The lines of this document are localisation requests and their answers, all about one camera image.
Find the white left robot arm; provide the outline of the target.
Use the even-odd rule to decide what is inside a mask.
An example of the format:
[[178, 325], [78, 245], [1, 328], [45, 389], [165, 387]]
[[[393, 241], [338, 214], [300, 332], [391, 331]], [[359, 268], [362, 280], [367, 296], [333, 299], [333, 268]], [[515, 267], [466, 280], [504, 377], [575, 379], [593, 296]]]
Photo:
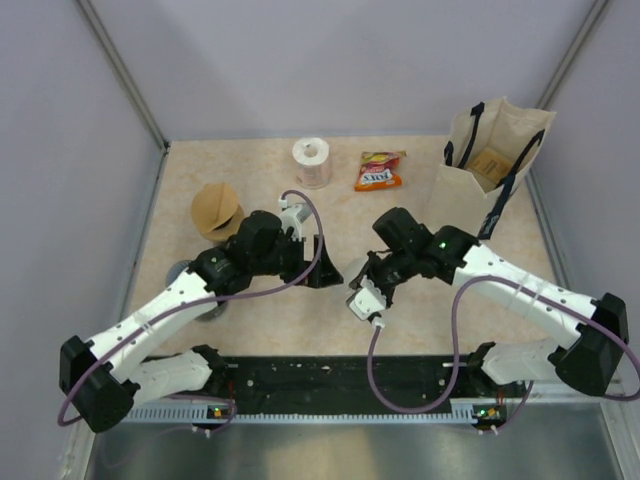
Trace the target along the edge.
[[283, 289], [341, 284], [321, 232], [314, 236], [312, 259], [304, 257], [304, 222], [318, 217], [303, 203], [279, 214], [254, 211], [236, 234], [202, 251], [146, 305], [88, 340], [66, 340], [59, 356], [63, 406], [75, 408], [92, 432], [103, 433], [149, 401], [183, 391], [220, 394], [227, 374], [215, 349], [202, 345], [160, 360], [150, 354], [219, 305], [252, 298], [248, 289], [256, 277], [277, 277]]

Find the brown paper coffee filter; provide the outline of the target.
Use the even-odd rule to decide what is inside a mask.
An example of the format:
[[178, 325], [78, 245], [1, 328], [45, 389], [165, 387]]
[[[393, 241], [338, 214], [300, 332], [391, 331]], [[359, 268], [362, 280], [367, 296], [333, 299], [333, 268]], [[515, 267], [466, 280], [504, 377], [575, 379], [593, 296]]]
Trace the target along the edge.
[[236, 192], [226, 182], [206, 184], [193, 198], [191, 217], [202, 234], [226, 226], [240, 207]]

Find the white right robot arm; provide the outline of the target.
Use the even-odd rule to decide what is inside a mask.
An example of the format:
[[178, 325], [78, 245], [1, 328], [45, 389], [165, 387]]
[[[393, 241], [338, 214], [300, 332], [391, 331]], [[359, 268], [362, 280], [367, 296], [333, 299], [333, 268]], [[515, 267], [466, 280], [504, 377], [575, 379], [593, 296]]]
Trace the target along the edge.
[[606, 293], [574, 293], [533, 275], [494, 253], [477, 237], [451, 225], [430, 232], [404, 208], [373, 224], [387, 250], [370, 251], [351, 283], [351, 311], [376, 327], [396, 288], [420, 276], [459, 292], [475, 290], [532, 322], [547, 338], [522, 344], [483, 344], [469, 358], [466, 380], [487, 396], [515, 381], [560, 380], [589, 396], [604, 397], [628, 342], [626, 305]]

